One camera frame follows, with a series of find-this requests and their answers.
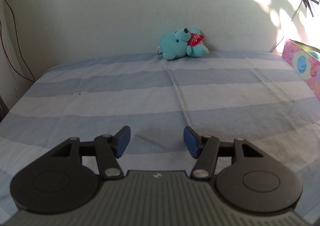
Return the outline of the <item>pink macaron biscuit tin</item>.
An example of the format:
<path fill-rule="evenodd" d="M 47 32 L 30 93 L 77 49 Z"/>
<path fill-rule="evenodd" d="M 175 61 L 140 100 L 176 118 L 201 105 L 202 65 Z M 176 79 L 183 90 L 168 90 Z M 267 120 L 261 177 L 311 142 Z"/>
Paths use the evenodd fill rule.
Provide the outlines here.
<path fill-rule="evenodd" d="M 320 94 L 320 61 L 319 49 L 304 43 L 286 40 L 281 56 L 302 79 L 319 99 Z"/>

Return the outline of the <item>striped blue bed sheet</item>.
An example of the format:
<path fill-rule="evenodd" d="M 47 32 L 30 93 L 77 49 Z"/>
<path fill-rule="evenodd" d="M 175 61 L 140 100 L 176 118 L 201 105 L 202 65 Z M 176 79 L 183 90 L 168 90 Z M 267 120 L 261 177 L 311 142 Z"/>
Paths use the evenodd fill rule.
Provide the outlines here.
<path fill-rule="evenodd" d="M 296 211 L 319 218 L 319 100 L 279 55 L 214 52 L 73 62 L 46 71 L 1 122 L 1 221 L 16 211 L 13 176 L 70 137 L 91 141 L 131 128 L 127 170 L 190 171 L 183 129 L 244 138 L 303 182 Z"/>

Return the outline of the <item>teal plush bear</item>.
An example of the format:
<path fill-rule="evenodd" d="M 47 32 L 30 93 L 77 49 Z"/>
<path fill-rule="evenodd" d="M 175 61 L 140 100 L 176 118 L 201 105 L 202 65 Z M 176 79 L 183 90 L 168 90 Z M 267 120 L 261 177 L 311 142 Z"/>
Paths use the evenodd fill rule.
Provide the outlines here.
<path fill-rule="evenodd" d="M 204 35 L 199 29 L 179 29 L 163 35 L 159 41 L 157 54 L 166 60 L 174 60 L 184 56 L 203 57 L 209 54 L 203 44 Z"/>

